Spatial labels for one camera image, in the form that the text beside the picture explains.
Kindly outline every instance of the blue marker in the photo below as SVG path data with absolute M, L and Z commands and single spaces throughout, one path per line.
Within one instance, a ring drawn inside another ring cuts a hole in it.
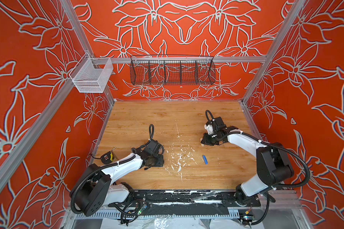
M 203 155 L 202 158 L 204 158 L 205 164 L 208 164 L 208 160 L 206 159 L 205 155 Z

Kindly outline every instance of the white wire basket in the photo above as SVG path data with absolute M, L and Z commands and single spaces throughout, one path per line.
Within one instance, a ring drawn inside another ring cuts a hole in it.
M 95 59 L 86 53 L 69 74 L 79 92 L 102 93 L 107 85 L 113 71 L 111 59 L 106 58 L 104 65 L 94 64 Z

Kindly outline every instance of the red floral wall panel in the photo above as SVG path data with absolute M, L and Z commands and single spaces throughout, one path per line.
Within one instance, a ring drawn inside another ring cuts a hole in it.
M 109 106 L 73 88 L 0 193 L 0 228 L 59 228 Z
M 166 53 L 263 56 L 293 1 L 72 0 L 72 3 L 97 57 Z M 258 66 L 257 63 L 218 65 L 217 81 L 209 87 L 142 87 L 130 85 L 128 65 L 117 64 L 109 87 L 114 90 L 113 96 L 121 100 L 240 99 Z
M 58 0 L 0 1 L 0 165 L 83 54 Z
M 308 0 L 248 104 L 269 141 L 312 178 L 298 190 L 315 228 L 344 228 L 344 1 Z M 292 183 L 303 179 L 296 166 Z

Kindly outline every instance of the wrench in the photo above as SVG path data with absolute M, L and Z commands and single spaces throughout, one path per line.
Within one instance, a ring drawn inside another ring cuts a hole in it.
M 203 196 L 199 196 L 199 197 L 195 197 L 195 198 L 188 198 L 187 201 L 189 203 L 191 203 L 192 201 L 204 199 L 204 198 L 207 198 L 207 197 L 210 197 L 210 196 L 217 196 L 217 194 L 215 192 L 211 192 L 211 193 L 208 193 L 208 194 L 203 195 Z

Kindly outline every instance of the wooden table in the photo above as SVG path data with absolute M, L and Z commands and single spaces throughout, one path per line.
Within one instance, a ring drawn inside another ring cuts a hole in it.
M 201 146 L 206 109 L 227 126 L 251 134 L 238 102 L 116 102 L 97 157 L 113 147 L 119 159 L 127 156 L 131 148 L 148 141 L 148 127 L 153 124 L 153 139 L 165 148 L 164 167 L 133 171 L 117 183 L 127 182 L 134 189 L 235 189 L 256 173 L 256 159 L 230 143 Z

